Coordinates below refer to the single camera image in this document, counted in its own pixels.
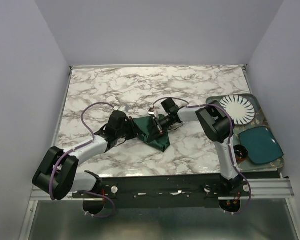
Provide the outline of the dark green cloth napkin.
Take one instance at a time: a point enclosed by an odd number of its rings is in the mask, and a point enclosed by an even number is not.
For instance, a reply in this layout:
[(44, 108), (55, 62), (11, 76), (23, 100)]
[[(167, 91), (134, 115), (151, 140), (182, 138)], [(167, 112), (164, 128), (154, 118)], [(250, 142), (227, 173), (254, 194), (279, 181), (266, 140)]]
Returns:
[(142, 134), (138, 136), (138, 139), (147, 146), (164, 153), (171, 145), (169, 133), (167, 131), (159, 138), (149, 141), (149, 137), (152, 135), (152, 133), (156, 133), (156, 131), (153, 131), (155, 126), (151, 116), (137, 117), (133, 119), (133, 122), (142, 131)]

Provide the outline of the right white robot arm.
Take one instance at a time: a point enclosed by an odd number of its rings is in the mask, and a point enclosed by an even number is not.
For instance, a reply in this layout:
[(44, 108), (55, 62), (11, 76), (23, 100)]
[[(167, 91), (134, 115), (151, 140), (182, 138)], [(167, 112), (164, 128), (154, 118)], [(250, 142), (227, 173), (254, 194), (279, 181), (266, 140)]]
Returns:
[(168, 132), (168, 128), (176, 123), (199, 122), (205, 135), (214, 143), (220, 163), (220, 191), (231, 196), (237, 192), (243, 181), (236, 161), (233, 135), (235, 124), (226, 110), (217, 102), (201, 106), (179, 107), (175, 97), (163, 97), (162, 107), (167, 115), (159, 119), (154, 107), (148, 114), (151, 116), (151, 131), (147, 142), (158, 140)]

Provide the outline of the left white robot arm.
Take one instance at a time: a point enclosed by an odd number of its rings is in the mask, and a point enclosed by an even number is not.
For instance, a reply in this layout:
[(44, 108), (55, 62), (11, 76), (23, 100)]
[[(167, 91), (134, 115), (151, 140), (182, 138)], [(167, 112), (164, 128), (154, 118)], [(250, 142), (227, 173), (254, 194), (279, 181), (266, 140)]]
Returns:
[(52, 200), (62, 200), (68, 193), (82, 191), (91, 198), (97, 197), (101, 191), (100, 178), (90, 171), (78, 173), (78, 167), (114, 148), (118, 140), (134, 139), (140, 134), (131, 117), (115, 110), (108, 123), (92, 133), (91, 140), (66, 149), (49, 148), (34, 174), (32, 184), (49, 194)]

